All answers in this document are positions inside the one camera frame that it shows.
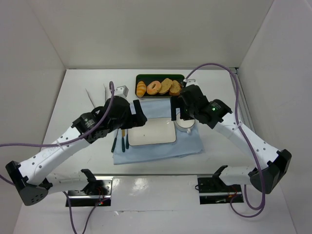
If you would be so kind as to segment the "orange bread roll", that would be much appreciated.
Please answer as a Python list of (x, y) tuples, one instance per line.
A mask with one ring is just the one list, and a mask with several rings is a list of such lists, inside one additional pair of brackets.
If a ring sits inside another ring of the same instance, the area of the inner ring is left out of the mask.
[(138, 98), (141, 98), (145, 95), (147, 90), (147, 86), (143, 81), (139, 81), (137, 86), (136, 86), (136, 96)]

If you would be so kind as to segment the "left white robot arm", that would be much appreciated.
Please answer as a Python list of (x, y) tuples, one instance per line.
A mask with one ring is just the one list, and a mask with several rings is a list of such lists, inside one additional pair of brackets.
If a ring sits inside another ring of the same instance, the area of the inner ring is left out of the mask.
[(114, 130), (144, 126), (147, 118), (139, 100), (134, 100), (133, 105), (134, 114), (127, 99), (114, 96), (104, 106), (82, 114), (52, 145), (35, 156), (23, 162), (9, 162), (6, 170), (24, 205), (34, 205), (52, 193), (77, 190), (91, 194), (101, 187), (102, 182), (89, 169), (72, 175), (55, 174), (53, 170)]

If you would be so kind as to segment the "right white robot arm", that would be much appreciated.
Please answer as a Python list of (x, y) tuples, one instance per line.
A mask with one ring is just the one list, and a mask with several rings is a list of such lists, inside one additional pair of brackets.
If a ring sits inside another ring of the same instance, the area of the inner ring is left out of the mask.
[(245, 155), (255, 160), (255, 166), (221, 166), (214, 174), (225, 185), (252, 185), (258, 191), (270, 194), (286, 174), (292, 155), (286, 149), (266, 143), (240, 120), (219, 99), (208, 101), (199, 86), (187, 85), (179, 96), (170, 98), (171, 117), (176, 120), (176, 109), (180, 119), (196, 119), (201, 124), (222, 134)]

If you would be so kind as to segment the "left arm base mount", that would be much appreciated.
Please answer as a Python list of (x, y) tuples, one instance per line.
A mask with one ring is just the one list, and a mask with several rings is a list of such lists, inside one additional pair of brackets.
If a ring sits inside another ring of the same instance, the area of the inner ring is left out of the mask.
[(72, 207), (111, 206), (113, 177), (108, 175), (94, 175), (89, 169), (82, 169), (87, 177), (87, 185), (81, 190), (67, 192)]

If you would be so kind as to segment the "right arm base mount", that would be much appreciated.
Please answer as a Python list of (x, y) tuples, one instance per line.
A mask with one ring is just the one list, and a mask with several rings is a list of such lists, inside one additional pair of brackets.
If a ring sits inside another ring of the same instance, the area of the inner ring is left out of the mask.
[(221, 166), (214, 174), (198, 175), (195, 189), (199, 192), (199, 202), (205, 204), (243, 203), (240, 185), (226, 185), (219, 176), (227, 166)]

